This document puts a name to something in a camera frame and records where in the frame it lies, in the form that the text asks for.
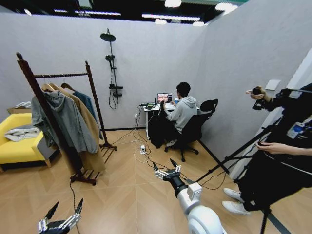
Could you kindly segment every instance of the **beige coat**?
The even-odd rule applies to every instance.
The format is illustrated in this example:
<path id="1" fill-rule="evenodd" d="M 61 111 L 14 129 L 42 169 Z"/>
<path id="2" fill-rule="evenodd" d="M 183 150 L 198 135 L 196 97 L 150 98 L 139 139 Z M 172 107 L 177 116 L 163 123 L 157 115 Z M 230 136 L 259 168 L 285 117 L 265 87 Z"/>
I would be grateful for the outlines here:
<path id="1" fill-rule="evenodd" d="M 54 89 L 60 90 L 63 94 L 66 96 L 70 97 L 78 107 L 82 118 L 84 119 L 87 127 L 90 130 L 90 133 L 92 134 L 93 139 L 95 140 L 97 144 L 97 152 L 95 154 L 91 154 L 89 152 L 81 152 L 80 157 L 82 160 L 82 164 L 84 169 L 90 169 L 94 170 L 95 172 L 101 172 L 105 170 L 105 164 L 101 155 L 101 151 L 99 150 L 99 129 L 98 129 L 98 124 L 94 117 L 91 115 L 90 111 L 87 109 L 87 107 L 80 101 L 78 97 L 75 95 L 67 92 L 65 89 L 62 87 L 57 87 L 54 84 L 50 84 Z M 65 162 L 67 164 L 67 167 L 69 168 L 70 172 L 72 174 L 76 173 L 75 169 L 73 168 L 72 164 L 69 162 L 69 158 L 66 155 L 66 153 L 60 149 L 61 154 L 65 158 Z"/>

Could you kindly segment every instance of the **computer monitor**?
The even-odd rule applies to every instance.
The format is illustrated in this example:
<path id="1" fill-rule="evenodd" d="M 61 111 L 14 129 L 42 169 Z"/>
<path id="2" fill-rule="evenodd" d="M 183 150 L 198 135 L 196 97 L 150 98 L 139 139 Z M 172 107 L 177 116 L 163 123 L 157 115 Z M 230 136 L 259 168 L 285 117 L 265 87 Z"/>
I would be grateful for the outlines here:
<path id="1" fill-rule="evenodd" d="M 159 93 L 157 94 L 157 103 L 161 103 L 165 101 L 165 103 L 170 103 L 172 101 L 172 93 Z"/>

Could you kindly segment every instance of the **gray hoodie on man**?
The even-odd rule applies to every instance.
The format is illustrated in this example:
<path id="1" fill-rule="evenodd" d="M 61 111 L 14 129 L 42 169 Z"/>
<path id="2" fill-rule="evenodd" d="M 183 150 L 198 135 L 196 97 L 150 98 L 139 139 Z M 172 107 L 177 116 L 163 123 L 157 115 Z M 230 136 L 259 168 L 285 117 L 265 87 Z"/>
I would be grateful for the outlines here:
<path id="1" fill-rule="evenodd" d="M 184 97 L 179 100 L 172 112 L 169 112 L 167 109 L 165 109 L 165 112 L 167 113 L 166 118 L 169 121 L 175 121 L 175 128 L 179 133 L 182 133 L 182 129 L 187 122 L 193 115 L 197 114 L 196 99 L 192 96 Z"/>

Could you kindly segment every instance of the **white desk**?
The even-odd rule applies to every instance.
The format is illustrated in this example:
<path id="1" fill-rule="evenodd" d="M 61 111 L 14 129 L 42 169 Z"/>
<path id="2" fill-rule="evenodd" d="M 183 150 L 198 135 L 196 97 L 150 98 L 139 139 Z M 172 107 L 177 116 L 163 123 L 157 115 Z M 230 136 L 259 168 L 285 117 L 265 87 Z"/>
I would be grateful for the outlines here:
<path id="1" fill-rule="evenodd" d="M 172 105 L 172 104 L 170 104 L 170 103 L 166 103 L 166 109 L 168 110 L 168 111 L 173 111 L 174 109 L 175 109 L 176 107 L 174 106 L 174 105 Z M 156 106 L 154 107 L 154 108 L 152 108 L 151 110 L 149 110 L 149 109 L 146 109 L 146 106 L 144 106 L 144 112 L 145 112 L 145 114 L 146 114 L 146 126 L 145 126 L 145 130 L 146 130 L 146 137 L 147 137 L 147 139 L 149 140 L 150 138 L 149 138 L 149 136 L 148 136 L 148 112 L 149 111 L 155 111 L 156 113 L 153 113 L 154 115 L 158 115 L 158 112 L 159 112 L 159 110 L 160 110 L 160 104 L 156 104 Z"/>

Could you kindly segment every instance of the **hand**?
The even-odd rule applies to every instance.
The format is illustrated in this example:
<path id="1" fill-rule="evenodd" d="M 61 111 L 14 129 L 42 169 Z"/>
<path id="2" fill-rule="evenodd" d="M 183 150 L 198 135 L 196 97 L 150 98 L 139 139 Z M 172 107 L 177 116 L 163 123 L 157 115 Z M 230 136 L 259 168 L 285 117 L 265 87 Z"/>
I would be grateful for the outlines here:
<path id="1" fill-rule="evenodd" d="M 287 154 L 287 155 L 299 155 L 300 154 L 300 148 L 281 144 L 281 143 L 268 143 L 268 142 L 262 142 L 264 146 L 260 146 L 257 143 L 257 147 L 259 150 L 266 151 L 272 155 L 278 155 L 278 154 Z"/>
<path id="2" fill-rule="evenodd" d="M 258 85 L 257 88 L 260 88 L 261 94 L 253 94 L 252 90 L 247 90 L 246 94 L 250 94 L 250 97 L 254 100 L 260 100 L 266 95 L 266 91 L 262 88 L 261 85 Z"/>

